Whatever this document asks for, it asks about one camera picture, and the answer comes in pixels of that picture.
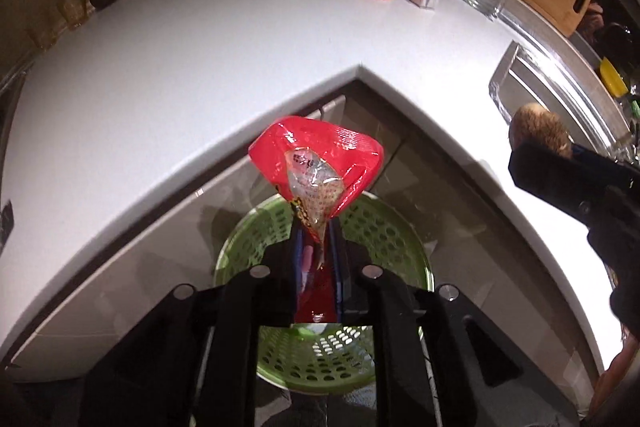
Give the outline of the person right hand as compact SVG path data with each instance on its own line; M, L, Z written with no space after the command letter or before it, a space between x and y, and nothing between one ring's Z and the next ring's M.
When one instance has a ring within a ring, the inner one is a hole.
M613 390L620 384L629 372L631 364L638 355L639 341L629 332L627 327L623 328L624 347L622 351L612 360L608 369L598 378L594 386L588 416L597 412L597 409L604 403Z

